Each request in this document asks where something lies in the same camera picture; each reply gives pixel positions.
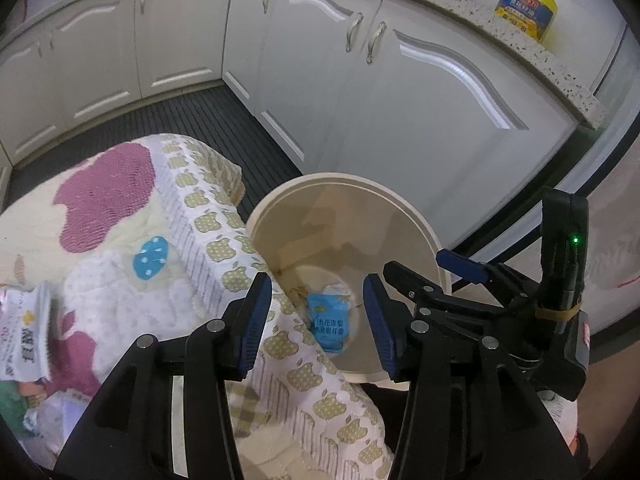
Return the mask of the yellow cooking oil bottle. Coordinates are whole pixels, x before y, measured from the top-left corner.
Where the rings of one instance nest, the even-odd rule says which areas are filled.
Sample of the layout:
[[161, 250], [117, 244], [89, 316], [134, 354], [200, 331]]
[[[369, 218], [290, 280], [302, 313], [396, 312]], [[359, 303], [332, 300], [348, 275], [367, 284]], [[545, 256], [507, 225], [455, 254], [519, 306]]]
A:
[[498, 0], [495, 14], [538, 42], [544, 40], [558, 13], [555, 0]]

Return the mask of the black floor mat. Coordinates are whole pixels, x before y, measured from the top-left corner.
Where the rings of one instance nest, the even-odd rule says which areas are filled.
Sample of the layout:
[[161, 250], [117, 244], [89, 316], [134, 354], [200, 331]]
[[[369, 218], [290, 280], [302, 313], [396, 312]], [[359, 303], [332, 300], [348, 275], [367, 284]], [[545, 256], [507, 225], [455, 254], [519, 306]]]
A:
[[12, 171], [3, 205], [12, 205], [45, 180], [107, 148], [157, 133], [190, 136], [239, 165], [245, 185], [239, 212], [244, 220], [268, 193], [302, 174], [232, 91], [220, 84], [146, 104], [62, 141]]

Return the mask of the green knitted cloth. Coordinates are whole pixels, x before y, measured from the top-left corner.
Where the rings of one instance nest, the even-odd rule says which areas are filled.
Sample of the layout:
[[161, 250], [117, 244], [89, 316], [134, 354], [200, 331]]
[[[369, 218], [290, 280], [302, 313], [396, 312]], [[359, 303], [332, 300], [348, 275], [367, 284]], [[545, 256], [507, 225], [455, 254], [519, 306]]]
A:
[[24, 427], [24, 417], [28, 406], [26, 399], [21, 396], [16, 382], [0, 382], [0, 412], [1, 416], [17, 439], [30, 436]]

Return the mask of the white printed snack bag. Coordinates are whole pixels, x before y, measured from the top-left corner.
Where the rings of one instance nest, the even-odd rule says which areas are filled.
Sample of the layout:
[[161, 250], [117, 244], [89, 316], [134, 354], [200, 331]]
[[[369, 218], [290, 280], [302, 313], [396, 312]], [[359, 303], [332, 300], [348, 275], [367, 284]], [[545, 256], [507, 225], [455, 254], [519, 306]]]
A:
[[1, 287], [1, 379], [36, 382], [49, 379], [52, 287], [33, 290]]

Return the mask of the blue snack packet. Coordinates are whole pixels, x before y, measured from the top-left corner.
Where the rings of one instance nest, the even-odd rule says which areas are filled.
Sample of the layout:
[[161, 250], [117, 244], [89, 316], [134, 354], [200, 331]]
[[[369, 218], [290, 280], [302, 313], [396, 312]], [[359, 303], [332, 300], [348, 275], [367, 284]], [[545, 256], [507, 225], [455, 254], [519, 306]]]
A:
[[311, 333], [328, 353], [341, 353], [349, 335], [347, 296], [310, 294], [307, 297]]

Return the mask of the patchwork quilt table cover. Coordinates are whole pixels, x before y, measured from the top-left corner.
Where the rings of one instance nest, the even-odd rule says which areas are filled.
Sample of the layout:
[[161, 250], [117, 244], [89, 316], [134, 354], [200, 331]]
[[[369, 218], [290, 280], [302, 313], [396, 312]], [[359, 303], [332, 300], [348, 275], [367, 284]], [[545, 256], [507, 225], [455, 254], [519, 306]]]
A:
[[[242, 171], [204, 143], [154, 134], [90, 157], [1, 216], [1, 287], [52, 287], [49, 379], [16, 382], [17, 439], [52, 468], [134, 341], [190, 334], [266, 270], [238, 211]], [[384, 479], [382, 416], [274, 286], [256, 364], [227, 382], [233, 437], [250, 479]]]

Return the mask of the beige plastic trash bin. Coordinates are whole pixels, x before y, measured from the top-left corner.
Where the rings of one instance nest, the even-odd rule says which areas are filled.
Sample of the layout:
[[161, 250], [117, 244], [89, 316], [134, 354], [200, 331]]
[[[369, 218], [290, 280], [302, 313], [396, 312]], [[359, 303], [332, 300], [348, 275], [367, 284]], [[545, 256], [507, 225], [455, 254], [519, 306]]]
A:
[[382, 369], [362, 282], [396, 260], [450, 292], [450, 274], [436, 262], [442, 245], [416, 208], [374, 181], [319, 172], [275, 188], [250, 214], [246, 230], [295, 307], [305, 310], [310, 294], [347, 297], [349, 334], [330, 358], [349, 382], [407, 390]]

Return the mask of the white base cabinets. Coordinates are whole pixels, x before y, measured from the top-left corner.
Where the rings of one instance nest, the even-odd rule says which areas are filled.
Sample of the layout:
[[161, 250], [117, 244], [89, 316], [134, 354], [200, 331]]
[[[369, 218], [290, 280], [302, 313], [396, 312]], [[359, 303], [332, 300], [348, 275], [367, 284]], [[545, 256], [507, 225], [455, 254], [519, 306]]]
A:
[[469, 0], [58, 0], [2, 40], [3, 155], [209, 81], [300, 171], [391, 188], [445, 244], [605, 118], [553, 54]]

